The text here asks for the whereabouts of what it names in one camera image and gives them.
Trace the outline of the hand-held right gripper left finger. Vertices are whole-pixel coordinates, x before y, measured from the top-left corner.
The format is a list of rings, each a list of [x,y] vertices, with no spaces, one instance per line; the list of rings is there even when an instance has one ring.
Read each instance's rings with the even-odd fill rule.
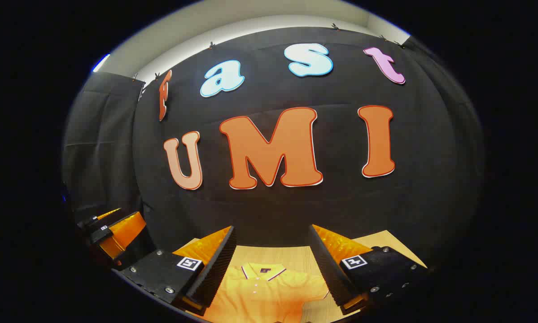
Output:
[[[204,315],[235,249],[235,228],[229,226],[174,252],[158,249],[116,273],[168,307]]]

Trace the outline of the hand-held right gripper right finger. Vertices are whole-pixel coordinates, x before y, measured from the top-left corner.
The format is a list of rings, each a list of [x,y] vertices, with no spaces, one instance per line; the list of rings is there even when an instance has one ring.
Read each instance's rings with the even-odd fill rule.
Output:
[[[390,246],[368,247],[317,225],[310,248],[330,293],[342,311],[378,309],[401,298],[429,271]]]

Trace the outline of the orange polo T-shirt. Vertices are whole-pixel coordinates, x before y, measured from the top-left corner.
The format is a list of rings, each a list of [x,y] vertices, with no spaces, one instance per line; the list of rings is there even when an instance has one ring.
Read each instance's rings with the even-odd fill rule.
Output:
[[[212,323],[300,323],[304,303],[328,294],[320,275],[246,262],[227,269],[202,318]]]

